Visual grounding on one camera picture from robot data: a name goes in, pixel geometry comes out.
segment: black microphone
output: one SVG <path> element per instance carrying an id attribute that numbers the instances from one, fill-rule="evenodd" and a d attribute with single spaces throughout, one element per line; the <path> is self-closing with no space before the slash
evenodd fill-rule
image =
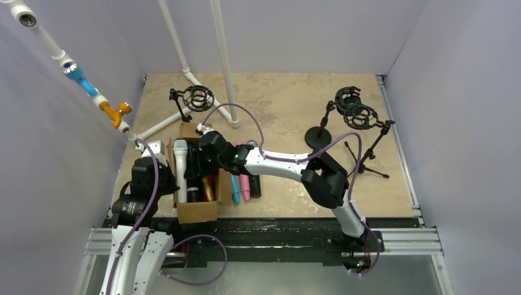
<path id="1" fill-rule="evenodd" d="M 246 144 L 249 144 L 254 147 L 258 147 L 257 141 L 248 140 Z M 249 195 L 252 198 L 260 198 L 261 197 L 261 178 L 259 175 L 252 175 L 249 177 Z"/>

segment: black round base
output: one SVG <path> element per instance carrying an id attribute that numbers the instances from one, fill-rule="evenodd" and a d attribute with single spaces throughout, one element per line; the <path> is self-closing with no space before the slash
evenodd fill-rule
<path id="1" fill-rule="evenodd" d="M 304 140 L 306 144 L 312 149 L 321 149 L 331 143 L 331 133 L 327 129 L 322 131 L 322 135 L 318 137 L 319 126 L 311 127 L 306 131 Z"/>

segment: white microphone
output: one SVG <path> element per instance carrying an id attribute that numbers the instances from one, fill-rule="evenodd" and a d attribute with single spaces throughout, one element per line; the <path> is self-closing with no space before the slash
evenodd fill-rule
<path id="1" fill-rule="evenodd" d="M 186 140 L 176 140 L 174 142 L 174 155 L 176 157 L 176 176 L 178 179 L 178 202 L 186 203 L 186 155 L 188 154 L 188 144 Z"/>

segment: blue pipe fitting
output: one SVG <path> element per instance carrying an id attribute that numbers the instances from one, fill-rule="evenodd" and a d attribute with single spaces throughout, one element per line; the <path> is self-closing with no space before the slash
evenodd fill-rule
<path id="1" fill-rule="evenodd" d="M 78 81 L 76 81 L 78 83 L 78 85 L 80 85 L 83 89 L 85 89 L 85 91 L 87 92 L 87 94 L 90 96 L 90 97 L 94 97 L 96 95 L 98 95 L 98 91 L 96 90 L 96 88 L 94 88 L 94 86 L 87 80 L 87 78 L 85 77 L 82 77 L 80 78 Z"/>
<path id="2" fill-rule="evenodd" d="M 61 69 L 61 72 L 72 81 L 75 81 L 80 85 L 90 97 L 94 97 L 98 94 L 98 91 L 94 86 L 84 77 L 83 69 L 75 62 L 65 63 Z"/>

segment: pink microphone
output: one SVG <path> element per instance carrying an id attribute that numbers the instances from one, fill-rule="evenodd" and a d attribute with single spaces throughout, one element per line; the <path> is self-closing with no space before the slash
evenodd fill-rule
<path id="1" fill-rule="evenodd" d="M 248 175 L 241 174 L 239 178 L 241 179 L 241 191 L 243 192 L 243 197 L 245 198 L 245 201 L 249 201 L 249 177 Z"/>

